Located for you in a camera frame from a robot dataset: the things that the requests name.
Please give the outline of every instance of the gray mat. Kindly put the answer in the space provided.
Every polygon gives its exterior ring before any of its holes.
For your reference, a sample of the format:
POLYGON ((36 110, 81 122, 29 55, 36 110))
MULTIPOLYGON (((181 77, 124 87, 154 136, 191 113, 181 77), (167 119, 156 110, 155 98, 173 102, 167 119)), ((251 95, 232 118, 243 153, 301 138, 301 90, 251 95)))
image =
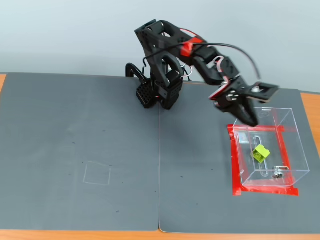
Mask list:
POLYGON ((10 73, 0 104, 0 229, 154 231, 159 108, 138 81, 10 73))
POLYGON ((310 173, 299 197, 232 195, 227 124, 213 87, 184 84, 170 111, 160 109, 160 228, 175 233, 320 233, 320 160, 298 90, 283 89, 264 107, 292 108, 310 173))

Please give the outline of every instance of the wire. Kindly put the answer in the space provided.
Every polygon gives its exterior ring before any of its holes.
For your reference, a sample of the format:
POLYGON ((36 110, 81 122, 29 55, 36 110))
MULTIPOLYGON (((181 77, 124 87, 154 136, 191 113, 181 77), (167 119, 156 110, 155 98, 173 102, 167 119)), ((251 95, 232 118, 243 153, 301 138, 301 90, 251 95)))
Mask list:
MULTIPOLYGON (((185 72, 185 74, 188 75, 187 70, 186 70, 184 67, 183 67, 182 69, 183 69, 183 71, 185 72)), ((187 76, 187 77, 188 77, 188 81, 189 81, 189 82, 192 82, 192 80, 190 79, 190 76, 187 76)))
POLYGON ((191 69, 191 72, 188 74, 187 73, 187 70, 186 70, 186 75, 183 75, 182 77, 184 78, 184 77, 189 77, 189 76, 191 76, 191 74, 192 74, 192 72, 194 71, 193 69, 192 69, 192 66, 189 66, 190 67, 190 69, 191 69))
POLYGON ((196 36, 200 37, 198 34, 194 33, 193 31, 190 31, 190 30, 188 30, 188 29, 180 28, 180 30, 186 31, 186 32, 188 32, 188 33, 191 33, 191 34, 193 34, 193 35, 196 35, 196 36))
POLYGON ((260 71, 257 67, 257 64, 255 63, 253 58, 248 53, 246 53, 244 50, 242 50, 240 47, 237 47, 237 46, 234 46, 231 44, 226 44, 226 43, 207 43, 207 42, 194 43, 193 45, 196 45, 196 46, 198 46, 198 45, 200 45, 200 46, 221 46, 221 47, 227 47, 227 48, 232 48, 232 49, 238 50, 239 52, 243 53, 250 60, 250 62, 252 63, 252 66, 254 68, 256 77, 259 80, 261 80, 261 75, 260 75, 260 71))
MULTIPOLYGON (((223 62, 223 60, 225 59, 223 56, 216 56, 213 59, 213 62, 216 63, 216 60, 219 59, 219 61, 216 64, 216 68, 218 69, 219 73, 222 73, 223 70, 221 69, 221 63, 223 62)), ((209 96, 210 100, 216 100, 216 96, 219 95, 221 92, 223 92, 229 85, 230 85, 230 81, 229 78, 227 76, 223 76, 222 77, 225 81, 225 84, 222 85, 217 91, 215 91, 213 94, 211 94, 209 96)))
MULTIPOLYGON (((153 54, 150 54, 150 55, 144 57, 144 58, 142 59, 143 64, 144 64, 144 67, 142 68, 142 70, 147 67, 147 65, 146 65, 146 59, 151 58, 151 57, 153 57, 153 56, 155 56, 155 55, 158 55, 158 54, 160 54, 160 53, 163 53, 163 52, 165 52, 165 51, 174 49, 174 48, 176 48, 176 47, 183 46, 184 44, 185 44, 185 43, 182 42, 182 43, 179 43, 179 44, 176 44, 176 45, 172 45, 172 46, 170 46, 170 47, 161 49, 161 50, 159 50, 159 51, 157 51, 157 52, 155 52, 155 53, 153 53, 153 54)), ((240 47, 237 47, 237 46, 234 46, 234 45, 231 45, 231 44, 214 43, 214 42, 212 42, 212 43, 211 43, 211 42, 210 42, 210 43, 208 43, 208 42, 193 43, 193 45, 195 45, 195 46, 221 46, 221 47, 227 47, 227 48, 232 48, 232 49, 238 50, 239 52, 241 52, 241 53, 243 53, 244 55, 246 55, 246 57, 250 60, 250 62, 251 62, 252 65, 253 65, 253 68, 254 68, 256 77, 257 77, 259 80, 261 79, 261 75, 260 75, 259 69, 258 69, 255 61, 252 59, 252 57, 251 57, 248 53, 246 53, 246 52, 245 52, 244 50, 242 50, 240 47)))

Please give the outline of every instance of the green block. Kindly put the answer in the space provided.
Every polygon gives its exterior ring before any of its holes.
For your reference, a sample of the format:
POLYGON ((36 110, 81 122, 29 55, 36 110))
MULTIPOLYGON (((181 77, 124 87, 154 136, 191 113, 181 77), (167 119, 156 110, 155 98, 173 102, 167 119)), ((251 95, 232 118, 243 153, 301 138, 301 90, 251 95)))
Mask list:
POLYGON ((263 163, 263 161, 269 156, 270 151, 268 149, 265 149, 265 147, 261 144, 259 144, 254 150, 253 150, 253 157, 259 162, 263 163))

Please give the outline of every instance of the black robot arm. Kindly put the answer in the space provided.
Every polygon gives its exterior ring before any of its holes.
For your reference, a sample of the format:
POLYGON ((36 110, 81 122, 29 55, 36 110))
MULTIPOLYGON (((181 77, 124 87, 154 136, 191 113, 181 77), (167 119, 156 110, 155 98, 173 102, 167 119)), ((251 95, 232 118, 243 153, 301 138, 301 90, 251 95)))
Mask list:
POLYGON ((141 85, 136 95, 145 108, 159 101, 163 108, 170 109, 179 98, 183 84, 184 69, 178 59, 194 66, 208 85, 221 86, 209 99, 222 112, 228 112, 249 126, 258 125, 252 99, 268 102, 279 89, 275 85, 257 82, 248 86, 233 62, 219 53, 214 46, 235 48, 244 53, 253 63, 257 76, 259 71, 251 59, 238 47, 223 43, 207 43, 202 37, 194 37, 186 29, 161 20, 153 20, 135 30, 150 65, 150 78, 131 63, 126 65, 126 76, 139 78, 141 85))

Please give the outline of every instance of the clear acrylic box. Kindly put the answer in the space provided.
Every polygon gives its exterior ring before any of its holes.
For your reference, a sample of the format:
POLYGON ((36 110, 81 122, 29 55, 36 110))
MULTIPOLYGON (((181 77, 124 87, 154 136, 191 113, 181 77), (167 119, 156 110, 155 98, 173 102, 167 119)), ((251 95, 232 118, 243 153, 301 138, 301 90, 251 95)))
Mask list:
POLYGON ((238 119, 233 125, 241 182, 244 186, 292 186, 310 170, 291 108, 256 107, 259 125, 238 119), (253 151, 263 145, 270 154, 262 163, 253 151))

